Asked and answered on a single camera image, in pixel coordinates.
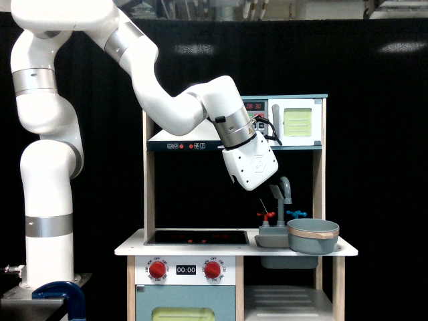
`wooden toy kitchen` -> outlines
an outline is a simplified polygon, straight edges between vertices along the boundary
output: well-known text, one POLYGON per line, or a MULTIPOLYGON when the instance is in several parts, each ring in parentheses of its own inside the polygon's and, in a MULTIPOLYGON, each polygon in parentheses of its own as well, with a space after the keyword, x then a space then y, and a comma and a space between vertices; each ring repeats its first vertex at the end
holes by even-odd
MULTIPOLYGON (((270 142, 276 154, 291 150, 310 153, 312 218, 326 220, 327 95, 247 96, 242 99, 250 116, 263 114, 277 128, 283 144, 270 142), (293 118, 296 115, 302 117, 298 126, 303 134, 290 134, 286 128, 287 123, 296 121, 293 118)), ((272 135, 264 124, 257 125, 257 130, 272 135)), ((335 235, 337 241, 333 251, 314 255, 291 249, 287 236, 280 239, 279 246, 263 245, 262 227, 194 229, 164 228, 156 224, 156 152, 169 150, 173 154, 220 149, 220 140, 211 127, 206 120, 189 135, 172 140, 164 132, 154 135, 154 123, 143 113, 144 229, 135 232, 115 251, 116 255, 127 256, 128 321, 343 321, 345 257, 356 256, 358 251, 340 236, 335 235), (279 262, 280 267, 284 264, 285 268, 314 270, 314 286, 247 286, 244 284, 245 256, 260 257, 267 268, 278 268, 275 265, 279 262), (322 290, 323 256, 333 259, 332 302, 322 290), (312 263, 305 265, 305 259, 312 263)), ((275 241, 279 239, 271 235, 266 239, 272 237, 275 241)))

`digital clock display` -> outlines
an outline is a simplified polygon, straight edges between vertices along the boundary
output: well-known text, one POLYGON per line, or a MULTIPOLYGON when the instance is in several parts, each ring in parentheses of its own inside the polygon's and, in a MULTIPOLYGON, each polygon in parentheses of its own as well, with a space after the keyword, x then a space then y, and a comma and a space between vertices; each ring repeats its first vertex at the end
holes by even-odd
POLYGON ((249 112, 258 112, 261 110, 265 110, 265 102, 244 102, 245 109, 249 112))
POLYGON ((178 276, 195 276, 196 266, 195 265, 177 265, 178 276))

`toy kitchen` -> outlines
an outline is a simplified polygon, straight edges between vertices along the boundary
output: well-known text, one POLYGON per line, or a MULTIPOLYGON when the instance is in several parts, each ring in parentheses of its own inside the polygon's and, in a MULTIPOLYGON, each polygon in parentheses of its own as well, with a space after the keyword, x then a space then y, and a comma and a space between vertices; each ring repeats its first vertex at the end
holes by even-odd
POLYGON ((260 115, 266 120, 257 122, 255 129, 281 141, 269 140, 276 154, 306 150, 312 164, 308 217, 287 211, 293 181, 282 177, 270 185, 272 199, 278 203, 276 213, 259 213, 254 228, 159 227, 154 214, 156 153, 172 157, 223 146, 209 120, 178 137, 165 131, 154 134, 153 121, 143 113, 144 229, 115 251, 128 258, 128 321, 344 320, 345 257, 356 256, 358 251, 338 236, 337 224, 326 220, 326 98, 242 98, 251 117, 260 115), (294 219, 288 221, 289 215, 294 219), (260 257, 262 266, 272 273, 313 270, 313 286, 247 286, 243 277, 247 256, 260 257), (322 290, 324 256, 333 260, 332 271, 324 271, 333 275, 332 302, 322 290))

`gray pot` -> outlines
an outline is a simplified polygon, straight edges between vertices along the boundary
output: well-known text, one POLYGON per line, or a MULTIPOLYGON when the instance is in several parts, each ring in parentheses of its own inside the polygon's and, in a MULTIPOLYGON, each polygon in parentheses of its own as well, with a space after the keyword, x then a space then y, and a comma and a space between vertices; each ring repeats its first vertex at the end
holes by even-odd
POLYGON ((324 255, 336 249, 339 225, 324 219, 293 219, 287 223, 288 242, 294 251, 324 255))

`white countertop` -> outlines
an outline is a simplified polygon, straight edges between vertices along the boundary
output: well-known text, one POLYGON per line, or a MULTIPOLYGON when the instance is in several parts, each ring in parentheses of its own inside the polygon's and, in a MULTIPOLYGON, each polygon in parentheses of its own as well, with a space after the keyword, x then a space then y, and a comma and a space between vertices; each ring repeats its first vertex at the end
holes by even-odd
MULTIPOLYGON (((191 231, 194 229, 156 229, 191 231)), ((216 229, 198 229, 198 231, 216 229)), ((232 255, 232 256, 307 256, 290 248, 268 248, 257 246, 255 236, 258 229, 217 229, 218 231, 246 231, 249 245, 145 245, 144 229, 139 229, 122 245, 114 250, 116 255, 232 255)), ((356 256, 358 250, 343 238, 338 238, 335 252, 323 256, 356 256)))

